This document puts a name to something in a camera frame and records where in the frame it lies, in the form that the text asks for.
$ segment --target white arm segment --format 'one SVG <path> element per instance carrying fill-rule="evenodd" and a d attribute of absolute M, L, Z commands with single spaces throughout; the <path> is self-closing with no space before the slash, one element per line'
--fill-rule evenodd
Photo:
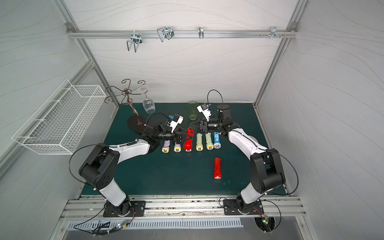
<path fill-rule="evenodd" d="M 118 162 L 119 164 L 122 161 L 130 159 L 132 157 L 147 154 L 149 151 L 149 143 L 142 139 L 138 139 L 137 143 L 133 145 L 122 146 L 122 147 L 120 147 L 120 145 L 110 145 L 109 148 L 112 149 L 113 151 L 118 151 L 120 153 L 119 162 Z"/>
<path fill-rule="evenodd" d="M 235 144 L 248 158 L 254 153 L 263 153 L 266 147 L 260 145 L 257 141 L 248 136 L 242 128 L 235 128 L 228 133 L 228 139 Z"/>
<path fill-rule="evenodd" d="M 119 164 L 122 161 L 130 159 L 132 157 L 147 154 L 149 151 L 149 143 L 142 139 L 138 139 L 137 143 L 133 145 L 122 147 L 120 147 L 119 145 L 111 145 L 109 148 L 113 151 L 118 151 L 120 153 L 118 162 Z M 125 193 L 115 182 L 115 178 L 105 188 L 100 189 L 99 192 L 116 207 L 119 206 L 126 198 Z"/>
<path fill-rule="evenodd" d="M 99 192 L 114 206 L 119 206 L 126 198 L 125 193 L 120 189 L 119 185 L 112 179 L 105 188 L 100 189 Z"/>
<path fill-rule="evenodd" d="M 260 145 L 253 137 L 248 136 L 242 128 L 233 129 L 228 133 L 228 139 L 235 144 L 250 160 L 254 153 L 263 153 L 267 150 L 266 147 Z M 241 192 L 241 197 L 246 204 L 250 204 L 258 200 L 263 194 L 257 192 L 252 183 L 249 183 Z"/>

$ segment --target white wall panel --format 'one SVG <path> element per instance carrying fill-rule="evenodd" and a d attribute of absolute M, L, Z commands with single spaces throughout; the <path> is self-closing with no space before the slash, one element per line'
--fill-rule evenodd
<path fill-rule="evenodd" d="M 204 101 L 217 89 L 226 102 L 253 102 L 280 40 L 159 39 L 146 40 L 138 51 L 127 51 L 122 39 L 92 39 L 87 43 L 110 85 L 127 87 L 145 80 L 155 102 Z M 133 96 L 142 101 L 143 96 Z M 220 96 L 212 94 L 211 101 Z"/>
<path fill-rule="evenodd" d="M 81 30 L 285 29 L 297 0 L 65 0 Z"/>
<path fill-rule="evenodd" d="M 297 0 L 65 0 L 81 30 L 285 29 Z M 226 102 L 253 102 L 280 40 L 144 39 L 128 52 L 125 39 L 87 40 L 111 85 L 147 81 L 155 102 L 203 101 L 209 89 Z M 142 101 L 142 96 L 132 96 Z M 212 101 L 221 101 L 212 95 Z"/>
<path fill-rule="evenodd" d="M 309 1 L 259 105 L 319 240 L 384 236 L 383 13 L 382 0 Z"/>

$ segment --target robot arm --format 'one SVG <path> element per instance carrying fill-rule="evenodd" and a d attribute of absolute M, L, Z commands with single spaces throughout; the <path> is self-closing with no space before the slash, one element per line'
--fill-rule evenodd
<path fill-rule="evenodd" d="M 79 175 L 97 189 L 106 199 L 106 209 L 114 209 L 119 216 L 129 213 L 129 197 L 114 180 L 117 165 L 125 160 L 153 152 L 160 140 L 170 140 L 175 144 L 186 141 L 190 136 L 177 125 L 183 117 L 175 114 L 169 116 L 169 126 L 165 129 L 161 122 L 148 123 L 143 139 L 137 139 L 120 145 L 96 145 L 79 169 Z"/>
<path fill-rule="evenodd" d="M 114 179 L 117 165 L 132 157 L 147 154 L 150 145 L 143 139 L 138 139 L 133 144 L 101 145 L 103 144 L 96 146 L 87 157 L 80 167 L 79 175 L 117 207 L 127 197 Z"/>
<path fill-rule="evenodd" d="M 285 175 L 280 155 L 276 149 L 260 145 L 256 139 L 232 121 L 230 108 L 226 104 L 217 106 L 218 119 L 202 118 L 189 126 L 198 132 L 221 132 L 231 143 L 235 144 L 250 160 L 250 183 L 238 194 L 237 204 L 242 212 L 249 212 L 252 203 L 258 201 L 265 193 L 285 183 Z"/>

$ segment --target green glass cup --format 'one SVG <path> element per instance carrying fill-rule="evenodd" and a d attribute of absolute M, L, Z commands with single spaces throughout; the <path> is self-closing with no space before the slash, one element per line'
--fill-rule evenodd
<path fill-rule="evenodd" d="M 198 105 L 199 104 L 196 101 L 190 101 L 189 103 L 187 103 L 189 119 L 192 121 L 197 119 L 197 115 L 199 113 L 199 111 L 197 110 Z"/>

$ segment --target wire basket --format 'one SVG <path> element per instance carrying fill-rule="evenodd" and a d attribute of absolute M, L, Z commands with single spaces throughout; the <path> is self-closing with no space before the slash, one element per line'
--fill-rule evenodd
<path fill-rule="evenodd" d="M 12 139 L 38 154 L 73 154 L 105 97 L 99 85 L 66 80 Z"/>

